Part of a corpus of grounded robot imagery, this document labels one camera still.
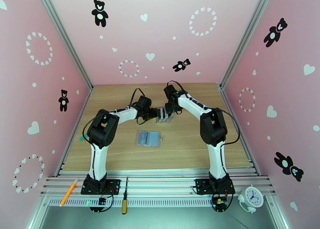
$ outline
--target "metal floor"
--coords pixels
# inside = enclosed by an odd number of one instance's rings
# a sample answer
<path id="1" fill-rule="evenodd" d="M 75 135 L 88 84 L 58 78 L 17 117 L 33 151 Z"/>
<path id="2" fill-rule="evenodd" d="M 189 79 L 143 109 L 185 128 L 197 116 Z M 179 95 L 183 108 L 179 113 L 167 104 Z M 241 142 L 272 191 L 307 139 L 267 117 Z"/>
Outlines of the metal floor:
<path id="1" fill-rule="evenodd" d="M 264 205 L 250 214 L 234 200 L 224 213 L 217 214 L 211 207 L 192 208 L 130 208 L 125 215 L 121 207 L 92 214 L 87 207 L 50 206 L 42 221 L 41 229 L 273 229 L 276 228 Z"/>

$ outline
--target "yellow pencil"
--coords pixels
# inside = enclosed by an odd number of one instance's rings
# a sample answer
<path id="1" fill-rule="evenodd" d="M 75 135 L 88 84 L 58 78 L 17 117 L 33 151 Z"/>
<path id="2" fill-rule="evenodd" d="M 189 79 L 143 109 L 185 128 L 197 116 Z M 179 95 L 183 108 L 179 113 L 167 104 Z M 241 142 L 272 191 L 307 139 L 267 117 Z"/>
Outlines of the yellow pencil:
<path id="1" fill-rule="evenodd" d="M 71 187 L 69 188 L 68 192 L 66 193 L 66 195 L 64 196 L 63 200 L 60 203 L 60 207 L 62 207 L 64 205 L 64 203 L 66 202 L 67 198 L 69 197 L 69 195 L 71 194 L 74 186 L 77 184 L 78 182 L 78 178 L 76 178 L 73 182 L 73 184 L 71 185 Z"/>

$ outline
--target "small box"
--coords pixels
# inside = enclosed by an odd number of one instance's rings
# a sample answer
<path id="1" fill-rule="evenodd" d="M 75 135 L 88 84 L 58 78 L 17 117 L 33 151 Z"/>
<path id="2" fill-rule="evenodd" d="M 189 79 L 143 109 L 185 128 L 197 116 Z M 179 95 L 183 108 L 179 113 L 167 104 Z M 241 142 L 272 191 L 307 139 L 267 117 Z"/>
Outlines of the small box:
<path id="1" fill-rule="evenodd" d="M 159 147 L 160 139 L 161 135 L 159 132 L 138 130 L 136 137 L 136 145 Z"/>

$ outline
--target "wooden tabletop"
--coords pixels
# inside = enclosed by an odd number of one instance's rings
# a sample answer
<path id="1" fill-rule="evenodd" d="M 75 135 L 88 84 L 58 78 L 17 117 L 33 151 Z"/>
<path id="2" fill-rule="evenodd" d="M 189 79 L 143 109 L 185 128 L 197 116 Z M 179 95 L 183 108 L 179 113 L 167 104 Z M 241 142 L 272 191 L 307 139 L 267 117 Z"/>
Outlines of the wooden tabletop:
<path id="1" fill-rule="evenodd" d="M 183 88 L 196 100 L 206 106 L 226 110 L 219 90 L 214 83 L 182 84 Z M 135 88 L 139 87 L 152 100 L 152 107 L 161 107 L 168 101 L 163 91 L 165 84 L 103 85 L 95 86 L 85 112 L 80 120 L 64 171 L 89 171 L 91 148 L 86 141 L 80 141 L 85 124 L 95 117 L 100 109 L 114 110 L 126 107 Z M 140 97 L 137 91 L 134 101 Z M 234 141 L 237 132 L 231 118 L 224 114 L 228 134 L 226 142 Z M 159 147 L 135 145 L 138 130 L 157 131 L 162 141 Z M 225 146 L 227 167 L 248 167 L 249 162 L 240 142 Z M 209 168 L 209 154 L 200 137 L 200 124 L 196 117 L 186 110 L 174 115 L 169 123 L 157 123 L 152 119 L 143 125 L 136 120 L 118 126 L 116 136 L 109 147 L 107 170 L 145 169 L 190 169 Z"/>

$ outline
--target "clock face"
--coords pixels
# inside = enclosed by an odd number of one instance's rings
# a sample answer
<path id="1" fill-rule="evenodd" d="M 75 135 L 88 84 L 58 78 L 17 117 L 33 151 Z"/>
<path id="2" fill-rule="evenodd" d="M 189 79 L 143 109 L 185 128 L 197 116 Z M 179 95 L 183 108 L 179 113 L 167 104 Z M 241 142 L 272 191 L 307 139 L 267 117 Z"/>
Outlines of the clock face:
<path id="1" fill-rule="evenodd" d="M 263 198 L 257 189 L 248 188 L 246 190 L 246 198 L 250 204 L 255 207 L 258 207 L 263 202 Z"/>

